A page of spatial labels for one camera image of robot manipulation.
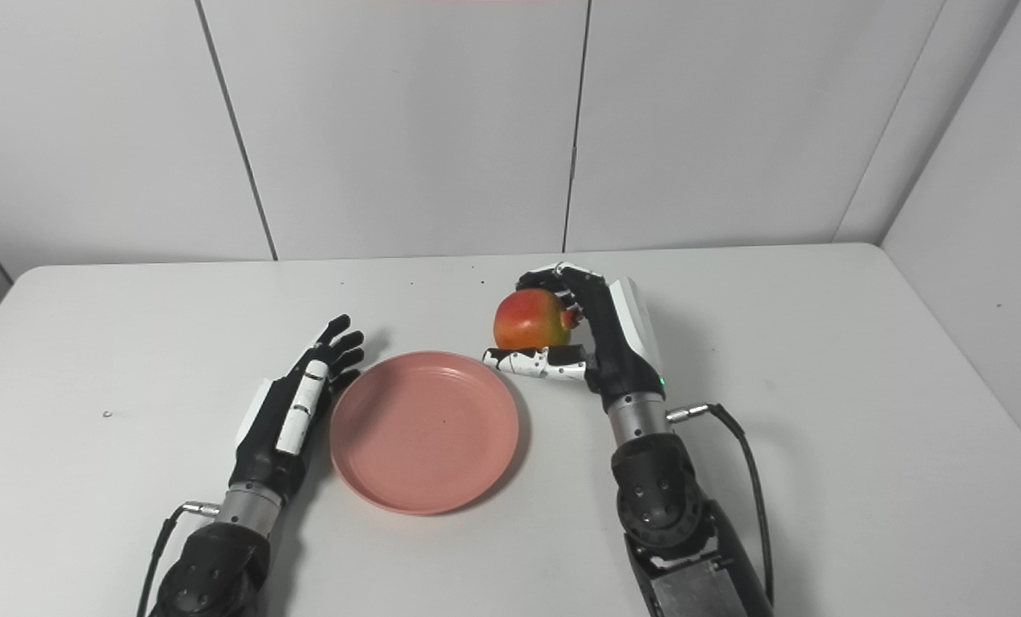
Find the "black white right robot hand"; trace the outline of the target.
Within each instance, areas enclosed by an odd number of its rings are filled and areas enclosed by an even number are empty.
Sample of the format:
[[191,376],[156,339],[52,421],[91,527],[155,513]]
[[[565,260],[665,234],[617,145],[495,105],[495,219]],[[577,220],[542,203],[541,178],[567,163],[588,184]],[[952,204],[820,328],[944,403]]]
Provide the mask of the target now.
[[632,279],[607,284],[596,271],[557,262],[526,271],[515,290],[553,293],[574,319],[586,321],[593,347],[518,344],[489,348],[482,355],[485,366],[503,374],[581,381],[605,406],[636,394],[666,398],[650,315],[637,304]]

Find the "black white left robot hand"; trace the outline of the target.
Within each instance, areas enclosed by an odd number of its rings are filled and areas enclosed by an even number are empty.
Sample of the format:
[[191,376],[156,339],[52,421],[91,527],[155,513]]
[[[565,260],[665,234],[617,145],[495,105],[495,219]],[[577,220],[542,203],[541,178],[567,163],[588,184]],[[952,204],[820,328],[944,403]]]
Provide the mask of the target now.
[[265,488],[282,505],[296,496],[307,474],[311,435],[361,374],[363,343],[364,333],[352,329],[348,314],[334,317],[290,371],[261,387],[236,448],[231,487]]

